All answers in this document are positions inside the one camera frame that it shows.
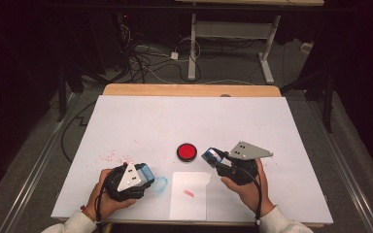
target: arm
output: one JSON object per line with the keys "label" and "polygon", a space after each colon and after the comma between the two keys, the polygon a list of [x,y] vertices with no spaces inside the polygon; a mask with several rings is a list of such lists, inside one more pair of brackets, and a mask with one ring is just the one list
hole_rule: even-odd
{"label": "arm", "polygon": [[[95,203],[97,196],[102,187],[102,183],[105,181],[107,175],[111,172],[111,169],[102,170],[99,176],[99,182],[95,185],[92,192],[90,193],[89,200],[85,206],[85,210],[82,212],[76,211],[65,223],[56,224],[47,228],[43,233],[69,233],[69,232],[82,232],[91,233],[95,230],[96,219]],[[102,219],[108,218],[115,211],[127,208],[135,204],[135,199],[128,199],[123,202],[118,202],[111,199],[108,193],[102,194],[102,202],[100,208],[100,214]]]}
{"label": "arm", "polygon": [[[266,180],[265,173],[263,171],[262,163],[260,159],[256,160],[256,165],[258,167],[259,176],[256,177],[257,181],[261,183],[262,187],[262,203],[261,203],[261,213],[260,213],[260,229],[262,232],[280,232],[280,233],[290,233],[290,232],[312,232],[312,230],[305,225],[287,219],[281,212],[278,206],[274,206],[268,196],[268,182]],[[248,183],[245,185],[238,185],[230,178],[222,177],[220,179],[225,185],[236,192],[241,198],[242,202],[250,208],[254,213],[256,212],[256,207],[258,205],[258,190],[254,183]]]}

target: red mark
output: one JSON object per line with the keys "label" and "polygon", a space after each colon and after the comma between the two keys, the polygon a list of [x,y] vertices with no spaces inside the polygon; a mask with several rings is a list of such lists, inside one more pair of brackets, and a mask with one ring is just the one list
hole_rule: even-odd
{"label": "red mark", "polygon": [[191,191],[188,191],[186,189],[184,190],[184,194],[186,194],[186,195],[188,195],[190,197],[195,197]]}

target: person's left hand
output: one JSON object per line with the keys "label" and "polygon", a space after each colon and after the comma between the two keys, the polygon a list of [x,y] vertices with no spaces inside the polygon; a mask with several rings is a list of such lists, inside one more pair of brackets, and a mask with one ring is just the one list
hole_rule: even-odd
{"label": "person's left hand", "polygon": [[[89,200],[87,201],[85,208],[87,212],[89,213],[89,215],[92,217],[92,219],[96,219],[96,212],[95,212],[96,197],[99,195],[99,192],[102,187],[102,183],[105,181],[105,178],[111,171],[112,171],[111,169],[102,170],[101,175],[99,176],[99,182],[95,185],[92,192],[90,193]],[[114,199],[111,199],[111,197],[106,192],[102,194],[101,200],[102,200],[101,208],[100,208],[101,219],[108,218],[115,211],[123,209],[123,208],[127,208],[135,204],[136,202],[135,199],[128,199],[122,202],[118,202]]]}

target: dark background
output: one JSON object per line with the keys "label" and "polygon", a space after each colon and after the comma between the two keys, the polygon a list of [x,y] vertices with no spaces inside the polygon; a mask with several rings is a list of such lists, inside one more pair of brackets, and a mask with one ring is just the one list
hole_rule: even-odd
{"label": "dark background", "polygon": [[[276,42],[316,41],[300,78],[325,62],[336,61],[335,90],[373,157],[373,1],[326,1],[325,5],[362,5],[362,12],[354,17],[328,17],[327,24],[322,24],[321,16],[282,17]],[[114,56],[120,50],[119,30],[112,20],[115,16],[66,16],[41,9],[36,0],[0,0],[0,180],[30,128],[51,107],[61,64],[75,63],[104,74],[106,68],[120,63],[121,57]],[[143,12],[128,15],[127,20],[134,31],[169,46],[176,46],[190,30],[189,15],[156,17]],[[78,75],[66,74],[72,87],[80,85]],[[304,87],[320,83],[312,80]]]}

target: person's right hand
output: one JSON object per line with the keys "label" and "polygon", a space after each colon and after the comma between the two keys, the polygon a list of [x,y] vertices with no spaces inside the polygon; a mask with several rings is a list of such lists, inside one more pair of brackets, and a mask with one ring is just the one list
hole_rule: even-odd
{"label": "person's right hand", "polygon": [[[258,167],[259,176],[256,180],[261,183],[262,189],[262,204],[260,216],[265,216],[274,209],[274,204],[268,197],[268,182],[266,180],[265,173],[263,171],[262,162],[260,159],[256,160],[256,165]],[[232,191],[238,193],[242,202],[250,208],[254,213],[256,212],[256,207],[258,206],[259,195],[258,189],[254,183],[248,183],[245,185],[238,185],[233,180],[228,177],[222,177],[220,180],[225,183],[225,185]]]}

